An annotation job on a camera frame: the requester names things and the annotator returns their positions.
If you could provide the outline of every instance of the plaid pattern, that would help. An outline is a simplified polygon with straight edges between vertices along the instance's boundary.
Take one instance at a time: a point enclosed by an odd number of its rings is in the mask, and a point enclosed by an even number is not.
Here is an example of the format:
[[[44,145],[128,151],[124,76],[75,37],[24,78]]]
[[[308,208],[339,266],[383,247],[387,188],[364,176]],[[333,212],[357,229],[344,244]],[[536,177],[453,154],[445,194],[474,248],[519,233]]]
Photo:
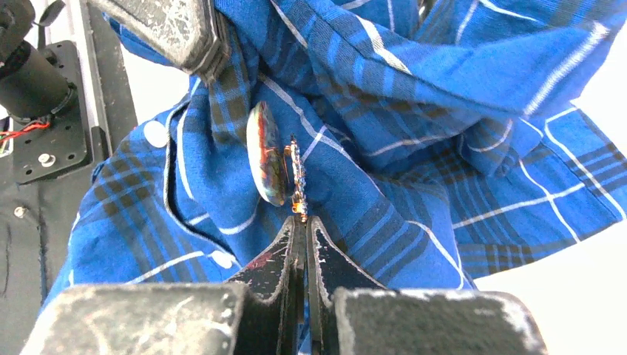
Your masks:
[[[472,288],[626,218],[627,162],[569,100],[627,1],[216,0],[232,57],[216,83],[133,131],[97,170],[64,270],[76,283],[220,282],[289,207],[260,200],[245,120],[261,100],[295,134],[312,214],[393,288]],[[161,61],[114,23],[134,53]]]

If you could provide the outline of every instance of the blue plaid shirt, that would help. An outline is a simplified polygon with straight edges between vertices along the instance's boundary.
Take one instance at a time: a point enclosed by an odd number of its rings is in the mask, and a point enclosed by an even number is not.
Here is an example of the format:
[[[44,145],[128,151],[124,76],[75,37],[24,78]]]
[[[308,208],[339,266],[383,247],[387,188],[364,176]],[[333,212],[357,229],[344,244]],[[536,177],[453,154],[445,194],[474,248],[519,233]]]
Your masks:
[[[165,146],[139,126],[98,167],[48,302],[79,283],[219,283],[260,253],[291,213],[248,165],[261,100],[299,141],[311,213],[391,288],[472,288],[625,219],[627,160],[569,101],[627,1],[440,0],[421,26],[416,3],[215,0],[228,66],[148,123]]]

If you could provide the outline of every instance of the white stripe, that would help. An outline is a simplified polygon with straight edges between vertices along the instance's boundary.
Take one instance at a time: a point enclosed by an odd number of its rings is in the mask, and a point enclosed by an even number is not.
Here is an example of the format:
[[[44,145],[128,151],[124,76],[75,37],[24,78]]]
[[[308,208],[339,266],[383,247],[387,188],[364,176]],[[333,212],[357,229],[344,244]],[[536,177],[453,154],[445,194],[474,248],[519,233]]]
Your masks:
[[[196,79],[196,83],[194,84],[194,87],[192,87],[189,97],[192,97],[194,95],[194,92],[196,92],[196,90],[200,86],[200,83],[202,82],[203,81],[201,81],[200,79]],[[189,111],[189,107],[185,109],[185,112],[183,113],[183,117],[180,119],[178,126],[177,126],[177,160],[178,160],[178,169],[180,172],[180,179],[181,179],[181,182],[183,183],[183,188],[185,189],[187,196],[193,200],[194,195],[192,195],[192,188],[189,187],[189,180],[187,180],[187,168],[185,167],[185,156],[183,154],[183,127],[185,126],[185,120],[187,119],[188,111]]]
[[[390,31],[394,32],[394,11],[392,10],[392,0],[387,0],[387,15],[390,17]]]
[[[544,124],[547,124],[547,123],[549,123],[549,122],[553,122],[553,121],[557,120],[558,118],[563,117],[563,116],[566,116],[566,115],[568,115],[570,112],[574,112],[574,111],[577,111],[577,110],[578,110],[578,108],[577,108],[577,107],[571,107],[571,108],[569,108],[569,109],[567,109],[567,110],[564,110],[564,111],[562,111],[562,112],[560,112],[560,113],[556,114],[555,116],[552,116],[552,117],[550,117],[550,118],[547,118],[547,119],[546,119],[546,121],[544,122]]]
[[[545,189],[544,186],[540,185],[536,180],[533,180],[533,177],[531,177],[531,175],[529,175],[529,173],[527,172],[527,169],[525,168],[525,165],[523,164],[522,160],[519,160],[518,162],[521,165],[523,173],[525,174],[525,176],[527,176],[529,181],[531,181],[534,185],[539,187],[542,190],[542,192],[544,192],[544,194],[546,195],[546,199],[551,204],[551,208],[553,209],[553,212],[555,212],[555,215],[560,220],[560,222],[566,227],[566,229],[568,229],[570,235],[572,236],[572,239],[574,239],[575,242],[579,243],[581,240],[579,240],[579,237],[577,237],[577,233],[575,233],[575,231],[572,230],[571,226],[566,222],[566,220],[564,220],[564,217],[562,216],[562,214],[560,213],[560,210],[557,208],[557,205],[555,204],[555,198],[551,195],[549,190]]]
[[[474,146],[470,146],[470,144],[468,144],[468,148],[470,150],[472,150],[472,151],[480,152],[480,153],[492,150],[492,149],[496,148],[497,146],[500,146],[507,139],[507,136],[509,135],[509,131],[512,130],[512,126],[514,126],[514,121],[513,120],[509,120],[509,122],[507,123],[507,128],[505,129],[505,132],[503,133],[503,136],[501,137],[501,139],[499,139],[493,145],[487,146],[485,148],[475,148]]]
[[[370,0],[355,0],[355,1],[347,2],[346,4],[343,4],[341,8],[344,10],[352,10],[352,9],[362,6],[363,4],[367,2],[370,2]]]
[[[394,54],[392,54],[389,50],[383,47],[383,39],[379,34],[379,31],[376,30],[374,24],[370,21],[364,20],[363,18],[357,16],[359,22],[362,23],[364,30],[366,30],[366,34],[370,37],[370,42],[372,43],[374,53],[378,54],[383,58],[383,60],[388,63],[391,67],[401,70],[407,74],[411,74],[410,70],[403,64],[403,62],[398,59]]]
[[[78,224],[78,220],[81,219],[81,212],[77,212],[76,213],[76,218],[74,219],[74,223],[72,223],[72,229],[70,229],[70,231],[74,231],[74,228],[76,228],[76,225]]]
[[[333,126],[330,126],[329,124],[325,124],[325,125],[326,125],[326,127],[327,127],[330,131],[332,131],[332,132],[334,132],[334,133],[337,133],[338,135],[343,135],[343,136],[344,136],[343,138],[341,138],[341,139],[339,140],[340,142],[342,142],[342,141],[350,141],[350,142],[353,142],[353,141],[352,141],[352,140],[351,140],[351,139],[350,139],[350,138],[346,135],[346,133],[344,133],[344,132],[340,131],[339,129],[337,129],[337,128],[333,127]]]
[[[536,126],[532,125],[531,123],[527,122],[524,118],[521,118],[521,121],[523,121],[524,124],[526,124],[527,126],[531,127],[534,131],[536,131],[542,138],[544,138],[544,133],[542,131],[540,131]]]
[[[509,15],[509,16],[514,16],[514,17],[518,17],[518,18],[522,18],[525,20],[530,20],[533,22],[539,22],[538,20],[536,20],[533,17],[528,17],[528,16],[523,16],[517,13],[514,13],[512,11],[509,10],[505,10],[505,9],[501,9],[500,7],[494,5],[492,2],[488,1],[488,0],[479,0],[481,2],[481,4],[487,8],[489,8],[490,10],[496,12],[496,13],[502,13],[503,15]]]
[[[412,224],[417,225],[418,227],[422,228],[422,230],[427,233],[427,235],[429,236],[429,239],[431,239],[431,243],[433,243],[433,245],[438,249],[438,251],[440,251],[440,254],[442,254],[444,259],[446,259],[449,262],[449,264],[459,274],[459,286],[458,286],[458,288],[462,288],[464,286],[464,273],[463,273],[463,271],[458,266],[457,262],[453,259],[453,257],[451,257],[451,255],[449,254],[449,251],[442,245],[442,243],[440,243],[440,241],[435,236],[435,234],[433,233],[431,228],[427,227],[426,225],[424,225],[424,224],[422,224],[420,222],[416,222],[414,220],[408,220],[408,223],[412,223]]]
[[[159,265],[156,268],[153,268],[151,271],[146,272],[145,274],[136,277],[133,280],[130,280],[129,282],[127,282],[127,285],[133,284],[133,283],[140,283],[144,280],[149,279],[150,277],[155,276],[156,274],[159,274],[160,272],[162,272],[163,270],[170,268],[174,265],[177,265],[178,263],[182,263],[183,261],[186,260],[190,260],[190,259],[194,259],[195,257],[202,257],[204,256],[205,253],[201,252],[201,251],[194,251],[193,253],[189,253],[186,255],[183,255],[181,257],[177,257],[176,259],[170,260],[167,263],[164,263],[162,265]]]
[[[226,234],[226,235],[233,235],[233,234],[237,234],[240,233],[241,231],[243,231],[244,229],[247,229],[254,221],[254,218],[257,216],[257,208],[259,207],[259,201],[261,200],[261,197],[259,200],[257,200],[257,204],[255,206],[255,210],[253,212],[253,215],[248,218],[244,223],[235,226],[233,228],[218,228],[218,230],[220,230],[220,232],[222,232],[222,234]]]
[[[479,216],[474,216],[472,218],[468,218],[467,220],[462,220],[461,222],[457,222],[455,224],[453,224],[453,229],[457,229],[457,228],[461,228],[461,227],[465,227],[468,226],[469,224],[473,224],[476,223],[480,220],[485,220],[487,218],[491,218],[494,216],[497,216],[499,214],[503,214],[505,212],[509,212],[512,211],[514,209],[519,209],[520,207],[527,207],[527,206],[534,206],[534,205],[538,205],[539,203],[545,203],[546,201],[549,200],[549,198],[551,199],[556,199],[556,198],[560,198],[560,197],[564,197],[564,196],[568,196],[573,192],[577,192],[579,190],[581,190],[583,187],[585,187],[586,185],[584,185],[583,183],[579,183],[569,189],[566,189],[562,192],[558,192],[557,194],[553,194],[550,196],[546,196],[546,197],[539,197],[536,198],[534,200],[528,200],[528,201],[523,201],[523,202],[518,202],[518,203],[513,203],[509,206],[505,206],[505,207],[501,207],[499,209],[495,209],[494,211],[490,211],[490,212],[486,212],[483,214],[480,214]]]
[[[311,126],[311,124],[309,123],[309,121],[307,121],[307,118],[305,117],[305,113],[302,111],[300,107],[296,105],[293,98],[288,93],[286,93],[285,90],[279,86],[279,84],[275,83],[272,79],[265,76],[263,73],[259,74],[259,79],[270,90],[272,90],[275,94],[277,94],[277,96],[279,96],[281,100],[283,100],[287,105],[289,105],[289,107],[291,107],[295,111],[295,113],[300,117],[300,123],[305,128],[305,131],[307,131],[307,133],[312,138],[315,138],[318,135],[318,132],[316,132],[313,126]],[[352,159],[350,159],[350,155],[348,155],[348,153],[344,150],[344,148],[342,148],[342,146],[340,146],[339,144],[335,143],[329,137],[322,136],[320,138],[320,141],[330,146],[331,148],[335,149],[340,154],[344,155],[347,159],[352,161]]]
[[[570,160],[572,160],[577,165],[577,168],[579,168],[584,174],[586,174],[586,177],[588,179],[590,179],[590,181],[594,184],[594,187],[596,187],[599,191],[601,191],[603,196],[605,196],[608,199],[608,201],[614,206],[614,208],[616,208],[616,210],[618,210],[618,213],[620,213],[620,217],[623,220],[627,219],[627,216],[625,215],[625,211],[623,210],[623,207],[621,207],[620,204],[614,199],[614,197],[612,197],[603,188],[603,186],[601,186],[601,184],[597,181],[597,179],[594,177],[594,175],[588,169],[586,169],[586,167],[579,161],[579,159],[577,159],[577,157],[575,157],[574,154],[572,154],[570,149],[568,149],[565,145],[563,145],[561,142],[559,142],[557,139],[555,139],[555,137],[553,136],[553,134],[549,130],[549,126],[544,126],[544,132],[546,132],[546,136],[549,138],[549,140],[551,142],[555,143],[557,146],[559,146],[564,151],[564,153],[566,153],[566,155],[568,155]]]
[[[189,224],[190,226],[196,226],[198,223],[206,220],[207,218],[209,218],[209,213],[201,214],[198,217],[194,217],[194,218],[188,220],[187,224]]]
[[[292,24],[290,19],[281,11],[281,9],[277,6],[277,4],[274,3],[274,1],[270,0],[270,3],[272,3],[272,6],[274,6],[274,9],[277,11],[277,13],[279,13],[279,17],[283,20],[283,22],[285,22],[285,25],[288,27],[290,32],[292,32],[294,37],[296,37],[296,40],[300,42],[300,44],[302,44],[303,47],[307,48],[307,41],[298,32],[298,29],[296,28],[296,26]]]
[[[377,150],[376,152],[372,152],[372,153],[366,153],[365,156],[367,157],[374,157],[380,154],[383,154],[385,152],[387,152],[388,150],[391,149],[395,149],[398,148],[400,146],[415,146],[424,142],[428,142],[428,141],[434,141],[434,140],[438,140],[438,139],[442,139],[442,138],[448,138],[446,136],[443,135],[434,135],[433,137],[423,137],[420,139],[405,139],[403,141],[398,141],[396,143],[392,143],[389,146],[384,146],[383,148]]]
[[[307,148],[307,151],[305,152],[305,154],[302,155],[302,162],[303,163],[305,162],[305,160],[307,160],[307,157],[309,156],[309,154],[311,154],[311,152],[314,150],[316,145],[318,145],[318,142],[320,142],[320,139],[325,134],[326,130],[327,130],[327,127],[326,126],[322,126],[322,128],[320,129],[320,131],[316,135],[316,138],[313,140],[313,142],[311,142],[311,144],[309,145],[309,148]]]
[[[603,40],[609,33],[609,30],[602,24],[595,22],[594,28],[588,40],[581,44],[568,58],[566,58],[559,67],[555,68],[546,82],[540,88],[534,98],[525,108],[525,115],[530,116],[542,104],[544,99],[549,96],[553,87],[558,81],[562,80],[571,70],[573,70],[590,52]]]
[[[464,30],[466,29],[466,26],[468,26],[468,22],[470,22],[470,19],[472,18],[472,14],[474,14],[475,10],[477,10],[478,4],[479,4],[479,0],[475,0],[470,5],[470,8],[468,9],[468,13],[466,14],[466,17],[464,17],[464,20],[461,22],[461,24],[459,25],[459,28],[457,29],[457,36],[455,37],[455,44],[459,44],[459,41],[461,40],[461,35],[464,34]]]

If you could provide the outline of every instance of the button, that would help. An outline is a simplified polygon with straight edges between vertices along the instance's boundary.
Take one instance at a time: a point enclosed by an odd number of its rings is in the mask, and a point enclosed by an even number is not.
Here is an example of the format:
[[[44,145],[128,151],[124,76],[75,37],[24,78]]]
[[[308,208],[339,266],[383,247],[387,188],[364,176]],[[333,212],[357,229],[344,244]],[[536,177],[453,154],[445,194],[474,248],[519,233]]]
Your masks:
[[[218,264],[220,267],[227,269],[232,268],[233,262],[235,261],[233,255],[226,254],[225,252],[219,250],[214,251],[209,256],[212,257],[216,264]]]
[[[163,148],[168,143],[168,130],[157,121],[149,121],[143,127],[143,136],[155,148]]]

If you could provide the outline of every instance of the bolt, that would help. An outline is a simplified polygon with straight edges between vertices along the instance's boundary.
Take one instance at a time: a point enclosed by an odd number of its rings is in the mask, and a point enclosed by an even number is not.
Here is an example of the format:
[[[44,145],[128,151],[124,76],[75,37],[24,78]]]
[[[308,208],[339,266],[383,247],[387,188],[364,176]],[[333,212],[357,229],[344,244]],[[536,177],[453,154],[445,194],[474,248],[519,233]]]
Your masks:
[[[50,168],[52,165],[54,165],[57,159],[54,155],[44,153],[42,155],[39,155],[39,158],[37,160],[39,160],[39,163],[41,163],[41,166],[43,166],[44,168]]]
[[[17,217],[17,218],[24,218],[24,216],[26,215],[26,208],[24,207],[16,207],[15,211],[13,211],[13,214]]]

